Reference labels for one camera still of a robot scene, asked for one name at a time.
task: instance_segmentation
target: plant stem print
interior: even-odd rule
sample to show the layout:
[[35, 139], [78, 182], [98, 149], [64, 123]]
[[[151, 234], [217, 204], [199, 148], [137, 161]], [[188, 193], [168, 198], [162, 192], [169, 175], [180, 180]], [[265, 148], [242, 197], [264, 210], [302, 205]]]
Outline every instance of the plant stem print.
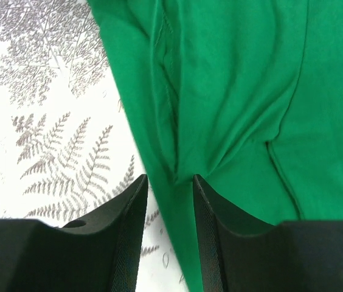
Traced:
[[34, 115], [13, 118], [15, 131], [20, 134], [16, 145], [22, 147], [18, 163], [34, 161], [20, 179], [41, 175], [24, 190], [24, 195], [47, 195], [58, 198], [56, 203], [39, 207], [28, 216], [41, 216], [71, 221], [95, 209], [125, 190], [134, 181], [134, 156], [119, 182], [108, 191], [110, 172], [108, 139], [113, 126], [107, 126], [94, 142], [90, 152], [83, 148], [90, 117], [84, 119], [67, 144], [63, 132], [70, 113], [62, 115], [46, 130], [46, 114], [35, 121]]
[[91, 10], [78, 0], [0, 0], [0, 86], [19, 107], [42, 105], [58, 73], [76, 97], [109, 66]]

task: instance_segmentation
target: green garment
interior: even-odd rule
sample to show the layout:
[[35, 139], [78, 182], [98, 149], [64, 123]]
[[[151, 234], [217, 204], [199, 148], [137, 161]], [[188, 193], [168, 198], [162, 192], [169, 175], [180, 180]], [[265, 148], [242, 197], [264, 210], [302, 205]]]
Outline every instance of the green garment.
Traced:
[[190, 291], [196, 173], [268, 223], [343, 219], [343, 0], [88, 1]]

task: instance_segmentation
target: green fabric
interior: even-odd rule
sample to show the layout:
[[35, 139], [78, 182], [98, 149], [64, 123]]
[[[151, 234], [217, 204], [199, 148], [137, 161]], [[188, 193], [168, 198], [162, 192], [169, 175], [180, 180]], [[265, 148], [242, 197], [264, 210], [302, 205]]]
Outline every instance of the green fabric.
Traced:
[[268, 223], [343, 219], [343, 0], [88, 1], [190, 291], [196, 173]]

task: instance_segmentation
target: white tablecloth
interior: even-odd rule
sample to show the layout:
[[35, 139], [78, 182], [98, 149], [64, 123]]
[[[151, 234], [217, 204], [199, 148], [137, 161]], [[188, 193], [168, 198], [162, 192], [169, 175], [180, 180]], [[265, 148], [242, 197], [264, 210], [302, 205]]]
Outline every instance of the white tablecloth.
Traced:
[[[144, 172], [87, 3], [0, 0], [0, 218], [62, 226]], [[137, 291], [187, 291], [147, 214]]]

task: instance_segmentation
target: white surface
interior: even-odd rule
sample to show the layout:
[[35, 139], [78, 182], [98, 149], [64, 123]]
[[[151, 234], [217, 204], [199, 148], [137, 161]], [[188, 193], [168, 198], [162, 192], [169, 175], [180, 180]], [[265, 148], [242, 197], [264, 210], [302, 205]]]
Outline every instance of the white surface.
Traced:
[[[81, 143], [72, 151], [77, 136]], [[89, 154], [99, 139], [108, 141], [101, 147], [109, 159], [98, 158], [92, 172]], [[67, 153], [75, 159], [65, 161]], [[87, 4], [0, 0], [0, 218], [62, 226], [144, 172]], [[58, 186], [55, 192], [37, 191], [49, 184]], [[59, 196], [60, 186], [70, 188]], [[46, 212], [38, 214], [41, 207]], [[137, 291], [187, 291], [158, 214], [150, 190]]]

